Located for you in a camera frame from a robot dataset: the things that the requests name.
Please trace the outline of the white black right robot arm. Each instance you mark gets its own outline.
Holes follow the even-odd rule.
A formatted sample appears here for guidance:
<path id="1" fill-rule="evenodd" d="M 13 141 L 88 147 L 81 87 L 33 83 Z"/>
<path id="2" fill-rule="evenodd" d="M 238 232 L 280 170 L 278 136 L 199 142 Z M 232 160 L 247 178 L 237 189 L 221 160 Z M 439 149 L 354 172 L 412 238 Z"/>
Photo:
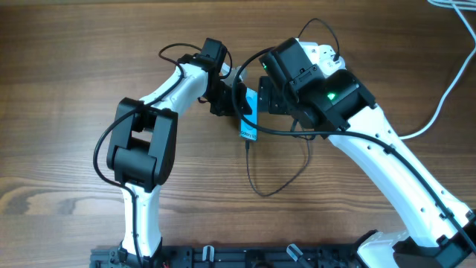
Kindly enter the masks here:
<path id="1" fill-rule="evenodd" d="M 355 247 L 367 267 L 455 267 L 475 251 L 475 213 L 394 132 L 364 84 L 328 45 L 291 38 L 260 58 L 286 111 L 349 156 L 395 208 L 404 229 Z"/>

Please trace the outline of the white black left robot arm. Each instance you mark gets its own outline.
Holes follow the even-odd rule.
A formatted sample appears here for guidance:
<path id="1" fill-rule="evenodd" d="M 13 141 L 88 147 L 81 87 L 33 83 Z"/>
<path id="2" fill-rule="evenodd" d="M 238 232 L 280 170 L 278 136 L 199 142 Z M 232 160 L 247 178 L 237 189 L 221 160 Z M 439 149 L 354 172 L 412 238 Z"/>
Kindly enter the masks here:
<path id="1" fill-rule="evenodd" d="M 175 161 L 179 116 L 194 101 L 209 103 L 210 113 L 233 116 L 230 57 L 226 46 L 207 38 L 195 54 L 173 61 L 175 71 L 154 92 L 139 100 L 124 98 L 114 122 L 100 140 L 110 138 L 106 165 L 114 173 L 111 185 L 123 193 L 126 232 L 118 248 L 128 267 L 166 267 L 161 260 L 162 235 L 158 200 Z"/>

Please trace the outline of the blue screen Galaxy smartphone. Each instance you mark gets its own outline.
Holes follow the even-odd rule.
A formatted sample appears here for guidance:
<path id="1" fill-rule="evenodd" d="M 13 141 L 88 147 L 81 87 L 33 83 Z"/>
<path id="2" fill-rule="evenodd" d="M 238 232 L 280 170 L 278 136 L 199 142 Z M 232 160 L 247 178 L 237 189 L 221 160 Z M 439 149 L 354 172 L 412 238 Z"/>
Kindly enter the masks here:
<path id="1" fill-rule="evenodd" d="M 247 88 L 245 99 L 251 108 L 251 113 L 244 115 L 253 124 L 257 124 L 257 112 L 258 112 L 258 94 L 254 90 Z M 243 120 L 240 121 L 240 133 L 239 135 L 249 141 L 257 140 L 257 129 L 246 124 Z"/>

